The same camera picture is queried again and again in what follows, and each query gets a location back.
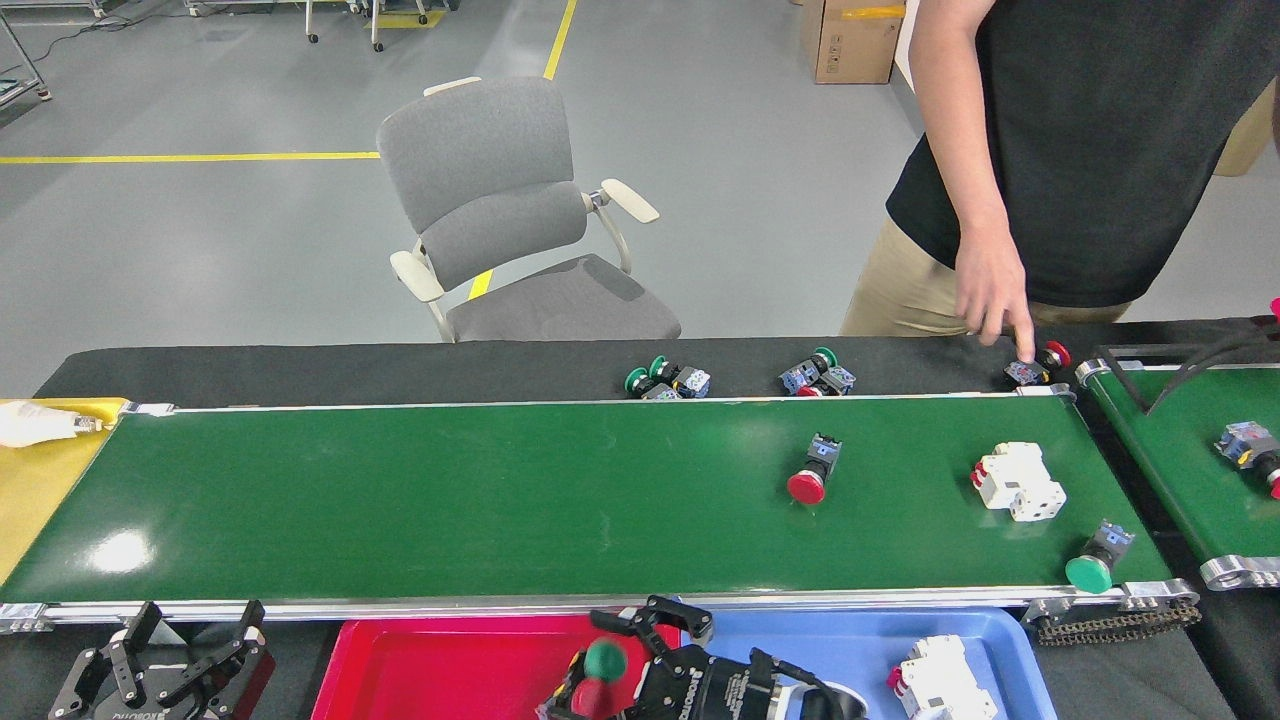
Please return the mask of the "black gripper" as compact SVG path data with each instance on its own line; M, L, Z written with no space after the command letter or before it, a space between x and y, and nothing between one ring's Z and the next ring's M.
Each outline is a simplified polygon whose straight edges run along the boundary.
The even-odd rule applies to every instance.
M265 607L251 600L237 635L183 669L165 687L165 707L147 701L141 653L161 623L154 602L104 647L83 650L50 708L51 719L241 719L250 716L275 669L261 624Z
M641 719L771 719L777 676L801 678L800 666L759 648L748 664L708 653L716 629L712 612L664 596L652 594L644 605L618 612L594 609L590 621L637 638L655 656L640 683ZM673 650L658 626L675 626L694 644ZM612 670L602 676L588 671L589 655L573 655L564 678L540 703L540 719L616 719L634 705L646 651L618 650L605 661Z

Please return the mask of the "person's right hand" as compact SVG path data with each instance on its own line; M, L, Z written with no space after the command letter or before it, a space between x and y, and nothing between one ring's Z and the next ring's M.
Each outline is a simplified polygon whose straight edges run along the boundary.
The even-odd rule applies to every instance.
M1036 329L1025 269L1009 229L961 229L955 273L955 315L965 329L984 346L1011 331L1018 360L1033 360Z

